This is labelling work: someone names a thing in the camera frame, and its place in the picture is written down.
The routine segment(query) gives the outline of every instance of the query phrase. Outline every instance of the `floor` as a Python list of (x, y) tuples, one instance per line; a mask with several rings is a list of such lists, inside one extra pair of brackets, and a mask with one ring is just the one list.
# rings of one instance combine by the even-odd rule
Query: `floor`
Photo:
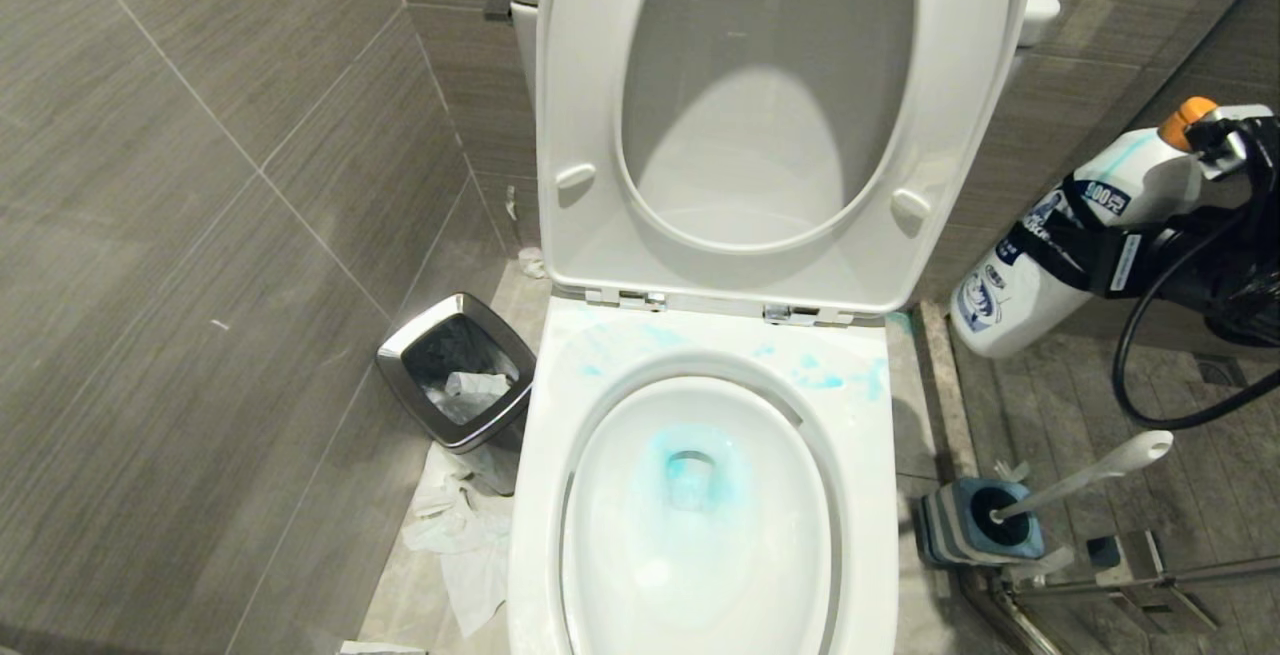
[[(494, 296), (493, 308), (512, 322), (530, 345), (540, 340), (548, 280), (530, 280), (512, 264)], [(927, 409), (924, 385), (905, 316), (891, 316), (890, 377), (893, 389), (895, 446), (899, 487), (899, 628), (897, 655), (1007, 655), (984, 622), (961, 600), (947, 573), (923, 568), (915, 554), (908, 501), (937, 482), (937, 446)], [(475, 636), (463, 640), (449, 610), (438, 559), (412, 553), (397, 541), (369, 608), (361, 640), (422, 647), (433, 655), (504, 655), (504, 609)]]
[[(1027, 462), (1032, 490), (1101, 458), (1135, 432), (1111, 394), (1111, 342), (1047, 336), (1010, 359), (955, 345), (978, 464)], [(1249, 383), (1270, 362), (1236, 359)], [(1129, 390), (1151, 417), (1174, 417), (1235, 391), (1210, 385), (1193, 354), (1137, 348)], [(1082, 548), (1092, 537), (1152, 530), (1170, 569), (1280, 554), (1280, 394), (1201, 429), (1175, 432), (1170, 454), (1147, 470), (1088, 487), (1041, 509), (1051, 548), (1076, 550), (1051, 581), (1092, 581)], [(1263, 655), (1280, 643), (1280, 582), (1193, 591), (1221, 629), (1211, 636), (1143, 636), (1106, 601), (1039, 606), (1033, 615), (1080, 655)]]

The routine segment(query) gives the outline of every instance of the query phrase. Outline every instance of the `toilet brush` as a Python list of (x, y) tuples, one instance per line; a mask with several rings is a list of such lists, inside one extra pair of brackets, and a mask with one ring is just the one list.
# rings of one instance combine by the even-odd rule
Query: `toilet brush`
[(1102, 478), (1139, 471), (1169, 453), (1172, 443), (1167, 431), (1139, 432), (1037, 494), (997, 478), (957, 478), (920, 499), (915, 513), (920, 555), (938, 565), (1002, 565), (1041, 558), (1044, 539), (1037, 508)]

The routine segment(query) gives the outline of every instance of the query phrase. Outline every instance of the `toilet bowl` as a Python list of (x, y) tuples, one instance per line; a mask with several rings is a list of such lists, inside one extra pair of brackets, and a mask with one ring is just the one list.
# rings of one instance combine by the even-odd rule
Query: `toilet bowl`
[(1025, 0), (539, 0), (517, 655), (887, 654), (883, 316)]

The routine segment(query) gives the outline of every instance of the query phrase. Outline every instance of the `floor drain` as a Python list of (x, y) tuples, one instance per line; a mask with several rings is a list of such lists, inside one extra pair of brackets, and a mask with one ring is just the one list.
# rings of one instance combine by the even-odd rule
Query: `floor drain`
[(1229, 388), (1244, 388), (1249, 385), (1235, 358), (1201, 353), (1193, 353), (1193, 356), (1196, 358), (1196, 367), (1201, 371), (1201, 380), (1208, 385), (1225, 385)]

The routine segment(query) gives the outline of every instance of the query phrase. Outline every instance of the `toilet brush handle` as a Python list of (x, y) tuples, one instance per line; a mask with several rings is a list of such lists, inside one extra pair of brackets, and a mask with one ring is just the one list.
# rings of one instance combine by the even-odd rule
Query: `toilet brush handle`
[(1007, 508), (997, 509), (991, 517), (996, 522), (1001, 522), (1001, 519), (1011, 518), (1060, 500), (1062, 496), (1068, 496), (1101, 478), (1120, 477), (1134, 471), (1140, 471), (1157, 459), (1164, 458), (1172, 444), (1174, 432), (1165, 430), (1139, 432), (1139, 435), (1130, 438), (1128, 443), (1116, 446), (1115, 450), (1103, 455), (1097, 463), (1089, 464), (1089, 467), (1070, 477), (1060, 478), (1056, 484), (1044, 487), (1044, 490), (1038, 491), (1025, 500), (1014, 503)]

